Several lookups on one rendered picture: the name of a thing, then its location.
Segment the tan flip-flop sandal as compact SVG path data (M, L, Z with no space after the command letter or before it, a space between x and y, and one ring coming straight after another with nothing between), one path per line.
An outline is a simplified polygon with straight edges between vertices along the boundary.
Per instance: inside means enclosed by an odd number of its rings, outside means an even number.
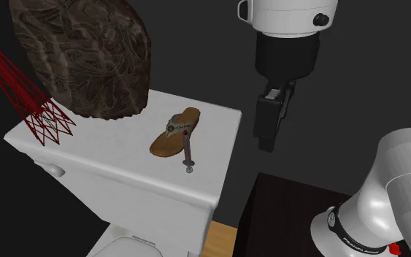
M200 110L186 108L182 113L173 115L165 128L150 146L150 152L158 157L171 157L183 150L183 135L190 136L199 122Z

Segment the brown patterned lumpy object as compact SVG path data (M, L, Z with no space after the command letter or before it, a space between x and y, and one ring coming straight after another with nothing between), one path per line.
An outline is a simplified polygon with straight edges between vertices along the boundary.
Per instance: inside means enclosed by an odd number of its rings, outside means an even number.
M84 118L147 106L151 41L128 0L9 0L15 35L39 81Z

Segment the white toilet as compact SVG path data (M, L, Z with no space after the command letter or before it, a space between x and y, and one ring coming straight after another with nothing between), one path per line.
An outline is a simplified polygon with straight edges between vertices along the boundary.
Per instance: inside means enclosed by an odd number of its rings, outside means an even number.
M159 158L149 151L171 116L188 107L200 111L191 137L192 172L183 154ZM241 116L239 110L152 90L138 115L73 115L72 134L59 142L41 144L23 124L5 140L108 222L87 257L116 250L133 257L200 257Z

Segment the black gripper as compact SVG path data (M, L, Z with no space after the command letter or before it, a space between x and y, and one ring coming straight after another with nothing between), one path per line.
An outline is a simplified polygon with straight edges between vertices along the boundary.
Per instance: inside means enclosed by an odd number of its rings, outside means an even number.
M253 136L258 149L272 153L278 125L285 118L296 81L308 76L315 68L320 48L319 33L299 38L269 37L256 34L256 71L269 83L287 84L282 100L281 90L268 84L256 103Z

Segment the syringe with red tip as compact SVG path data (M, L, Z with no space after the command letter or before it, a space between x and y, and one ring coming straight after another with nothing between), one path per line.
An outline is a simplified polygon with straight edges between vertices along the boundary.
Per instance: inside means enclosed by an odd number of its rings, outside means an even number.
M186 165L186 169L185 169L186 172L192 173L193 166L195 165L195 163L191 157L190 134L186 130L184 130L182 134L182 138L183 138L183 152L185 156L183 164Z

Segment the dark robot stand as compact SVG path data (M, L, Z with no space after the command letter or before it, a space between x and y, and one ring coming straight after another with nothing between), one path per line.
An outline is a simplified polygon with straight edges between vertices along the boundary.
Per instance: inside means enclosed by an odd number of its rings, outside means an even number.
M239 221L232 257L322 257L312 219L350 197L260 172Z

